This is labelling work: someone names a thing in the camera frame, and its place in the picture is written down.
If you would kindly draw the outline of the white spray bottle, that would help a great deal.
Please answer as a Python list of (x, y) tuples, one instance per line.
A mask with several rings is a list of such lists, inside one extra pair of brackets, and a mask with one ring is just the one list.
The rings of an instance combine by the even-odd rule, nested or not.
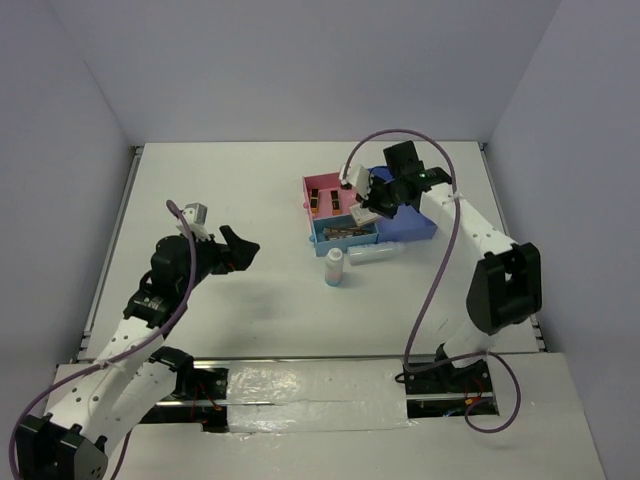
[(406, 250), (406, 243), (395, 241), (356, 245), (347, 248), (347, 258), (352, 266), (357, 266), (391, 259), (405, 253)]

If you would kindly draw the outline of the pink compact label up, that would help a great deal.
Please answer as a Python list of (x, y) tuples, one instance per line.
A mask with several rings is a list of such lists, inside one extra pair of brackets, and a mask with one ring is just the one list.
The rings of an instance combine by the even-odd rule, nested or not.
[(361, 208), (358, 203), (351, 205), (349, 211), (355, 225), (358, 227), (374, 224), (380, 219), (380, 215)]

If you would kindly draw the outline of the long brown eyeshadow palette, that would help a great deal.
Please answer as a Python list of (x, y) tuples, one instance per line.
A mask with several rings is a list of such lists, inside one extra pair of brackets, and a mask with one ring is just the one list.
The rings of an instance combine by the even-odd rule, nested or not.
[(325, 227), (322, 233), (327, 240), (338, 240), (371, 235), (372, 231), (355, 227)]

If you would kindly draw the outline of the white pastel bottle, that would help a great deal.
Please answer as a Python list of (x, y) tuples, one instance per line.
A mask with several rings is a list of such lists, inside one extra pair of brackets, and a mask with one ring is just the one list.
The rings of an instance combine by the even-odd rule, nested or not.
[(339, 248), (331, 248), (325, 256), (325, 283), (338, 286), (344, 275), (344, 253)]

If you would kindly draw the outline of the black gold lipstick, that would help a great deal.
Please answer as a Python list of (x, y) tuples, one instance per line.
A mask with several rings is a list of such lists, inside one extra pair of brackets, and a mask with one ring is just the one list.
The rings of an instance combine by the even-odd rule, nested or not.
[(319, 197), (320, 191), (317, 188), (309, 192), (309, 211), (313, 217), (316, 217), (319, 212)]
[(337, 189), (330, 191), (330, 199), (331, 199), (331, 212), (333, 216), (338, 216), (342, 214), (342, 204), (340, 199), (340, 194)]

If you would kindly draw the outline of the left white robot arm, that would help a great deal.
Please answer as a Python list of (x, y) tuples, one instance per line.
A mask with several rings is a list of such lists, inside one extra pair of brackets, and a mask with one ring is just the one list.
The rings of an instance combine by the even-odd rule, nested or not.
[(150, 269), (94, 362), (67, 377), (71, 390), (42, 416), (21, 415), (10, 440), (17, 479), (101, 479), (115, 448), (163, 397), (195, 389), (191, 355), (165, 344), (193, 289), (209, 275), (249, 268), (258, 244), (227, 225), (159, 240)]

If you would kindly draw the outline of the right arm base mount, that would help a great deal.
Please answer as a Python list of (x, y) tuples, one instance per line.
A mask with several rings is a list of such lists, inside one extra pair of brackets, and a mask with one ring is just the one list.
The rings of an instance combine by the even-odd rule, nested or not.
[(463, 417), (478, 402), (480, 405), (471, 415), (498, 414), (488, 365), (483, 359), (460, 369), (444, 365), (411, 373), (404, 368), (394, 380), (404, 387), (410, 419)]

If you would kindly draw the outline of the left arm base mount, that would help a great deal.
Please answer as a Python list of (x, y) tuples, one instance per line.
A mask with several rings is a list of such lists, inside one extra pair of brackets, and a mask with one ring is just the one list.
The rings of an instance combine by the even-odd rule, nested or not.
[(157, 402), (141, 424), (193, 424), (206, 433), (225, 433), (227, 420), (227, 368), (196, 368), (180, 390)]

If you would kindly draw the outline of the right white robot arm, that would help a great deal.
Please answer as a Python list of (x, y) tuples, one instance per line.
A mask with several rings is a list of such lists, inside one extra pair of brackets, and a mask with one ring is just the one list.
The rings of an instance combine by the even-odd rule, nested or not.
[(494, 337), (542, 307), (541, 254), (532, 243), (518, 243), (500, 232), (458, 190), (453, 166), (425, 167), (413, 142), (383, 151), (389, 174), (348, 161), (341, 184), (355, 191), (363, 208), (392, 219), (402, 206), (433, 221), (449, 240), (435, 281), (444, 276), (455, 248), (471, 264), (460, 327), (438, 348), (437, 384), (456, 391), (470, 377), (469, 366), (491, 349)]

